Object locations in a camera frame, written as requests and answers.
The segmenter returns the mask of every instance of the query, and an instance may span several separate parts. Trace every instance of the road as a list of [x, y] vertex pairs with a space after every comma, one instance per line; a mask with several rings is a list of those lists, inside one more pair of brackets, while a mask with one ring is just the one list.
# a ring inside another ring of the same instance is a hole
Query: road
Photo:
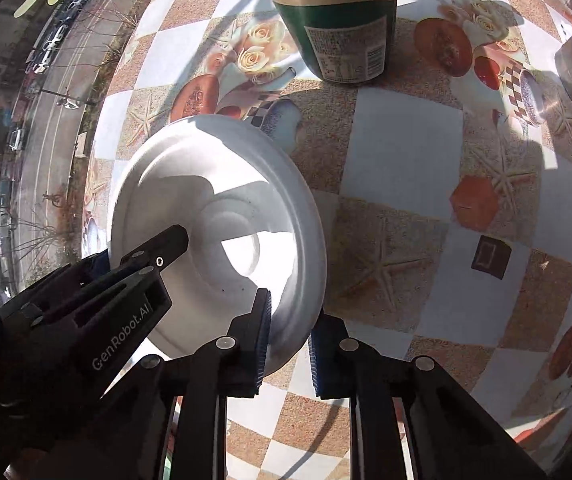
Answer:
[[[90, 0], [77, 17], [60, 46], [53, 65], [46, 72], [44, 89], [85, 98], [95, 78], [97, 65], [106, 53], [121, 20], [118, 13], [127, 14], [134, 0]], [[60, 98], [40, 93], [32, 108], [32, 123], [23, 153], [19, 189], [13, 196], [13, 206], [21, 221], [14, 233], [14, 246], [19, 247], [40, 236], [36, 225], [56, 225], [56, 208], [42, 195], [63, 193], [67, 189], [74, 143], [83, 116], [83, 104], [76, 110], [57, 106]], [[54, 248], [48, 258], [54, 263]], [[32, 257], [19, 262], [18, 290], [24, 289], [24, 279]]]

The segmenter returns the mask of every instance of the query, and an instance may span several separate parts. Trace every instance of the barcode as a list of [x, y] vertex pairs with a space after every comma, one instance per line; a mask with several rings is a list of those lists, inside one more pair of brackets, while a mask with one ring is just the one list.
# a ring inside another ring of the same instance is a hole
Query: barcode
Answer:
[[383, 44], [366, 53], [366, 66], [367, 66], [366, 79], [370, 79], [384, 72], [385, 50], [386, 50], [386, 44]]

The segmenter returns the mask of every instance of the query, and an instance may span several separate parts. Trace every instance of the can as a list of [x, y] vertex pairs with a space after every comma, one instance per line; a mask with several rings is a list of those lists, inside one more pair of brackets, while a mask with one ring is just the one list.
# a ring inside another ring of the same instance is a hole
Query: can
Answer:
[[384, 72], [397, 0], [272, 0], [303, 61], [334, 83], [361, 83]]

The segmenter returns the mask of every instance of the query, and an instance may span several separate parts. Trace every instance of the nutrition label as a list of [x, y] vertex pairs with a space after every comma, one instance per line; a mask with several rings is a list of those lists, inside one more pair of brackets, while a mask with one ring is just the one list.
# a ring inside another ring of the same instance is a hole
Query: nutrition label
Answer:
[[323, 78], [360, 83], [384, 72], [386, 16], [359, 27], [304, 27]]

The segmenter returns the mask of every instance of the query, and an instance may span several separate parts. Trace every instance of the table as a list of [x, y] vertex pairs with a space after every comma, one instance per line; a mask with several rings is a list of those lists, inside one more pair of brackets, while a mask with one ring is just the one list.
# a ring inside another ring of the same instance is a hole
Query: table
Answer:
[[[572, 102], [554, 64], [571, 34], [559, 0], [398, 0], [384, 75], [335, 86], [271, 0], [152, 0], [102, 105], [84, 251], [105, 247], [147, 137], [198, 112], [249, 120], [313, 192], [326, 311], [383, 354], [434, 356], [550, 469], [572, 444]], [[230, 478], [348, 478], [347, 401], [318, 400], [309, 366], [304, 347], [229, 400]]]

